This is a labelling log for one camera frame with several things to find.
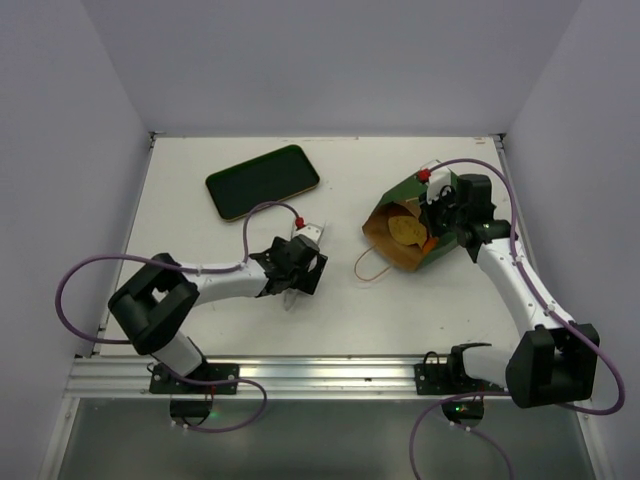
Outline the metal tongs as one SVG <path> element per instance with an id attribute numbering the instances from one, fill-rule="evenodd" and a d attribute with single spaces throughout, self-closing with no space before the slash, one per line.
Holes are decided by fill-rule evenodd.
<path id="1" fill-rule="evenodd" d="M 325 223 L 321 223 L 321 224 L 317 224 L 317 225 L 322 225 L 324 227 L 324 231 L 325 231 L 325 229 L 326 229 L 326 224 Z M 297 227 L 296 225 L 293 225 L 292 230 L 291 230 L 291 235 L 296 229 L 299 229 L 299 228 L 302 228 L 302 227 Z M 287 290 L 284 293 L 283 306 L 284 306 L 284 310 L 285 311 L 290 311 L 293 308 L 298 294 L 299 294 L 299 292 L 297 290 Z"/>

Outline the green brown paper bag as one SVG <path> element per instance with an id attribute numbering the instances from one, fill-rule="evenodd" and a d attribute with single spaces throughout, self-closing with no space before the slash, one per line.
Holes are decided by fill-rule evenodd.
<path id="1" fill-rule="evenodd" d="M 388 268 L 415 272 L 456 248 L 476 262 L 483 246 L 510 237 L 512 222 L 495 217 L 491 178 L 451 169 L 463 162 L 434 161 L 378 201 L 362 233 Z"/>

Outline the yellow round fake bread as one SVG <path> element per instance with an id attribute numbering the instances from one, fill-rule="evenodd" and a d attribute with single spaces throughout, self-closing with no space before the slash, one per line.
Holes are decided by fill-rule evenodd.
<path id="1" fill-rule="evenodd" d="M 426 227 L 413 216 L 390 216 L 387 224 L 391 238 L 398 244 L 422 248 L 429 239 Z"/>

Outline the orange fake bread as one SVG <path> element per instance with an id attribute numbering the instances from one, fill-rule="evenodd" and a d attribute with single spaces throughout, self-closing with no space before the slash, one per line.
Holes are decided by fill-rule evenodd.
<path id="1" fill-rule="evenodd" d="M 424 254 L 428 254 L 437 246 L 438 242 L 439 242 L 438 237 L 430 237 L 422 246 L 422 252 Z"/>

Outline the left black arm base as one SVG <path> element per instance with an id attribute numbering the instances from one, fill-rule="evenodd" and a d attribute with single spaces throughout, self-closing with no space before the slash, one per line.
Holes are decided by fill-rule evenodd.
<path id="1" fill-rule="evenodd" d="M 216 385 L 195 385 L 174 377 L 159 364 L 151 370 L 149 392 L 160 395 L 235 395 L 240 368 L 234 363 L 207 363 L 187 376 L 192 381 L 216 382 Z"/>

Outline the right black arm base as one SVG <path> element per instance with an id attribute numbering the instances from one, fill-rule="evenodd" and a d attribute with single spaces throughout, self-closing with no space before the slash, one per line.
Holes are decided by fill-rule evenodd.
<path id="1" fill-rule="evenodd" d="M 419 396 L 449 395 L 477 391 L 480 380 L 466 374 L 463 353 L 484 343 L 467 343 L 453 346 L 449 353 L 427 352 L 419 363 L 413 366 L 416 393 Z"/>

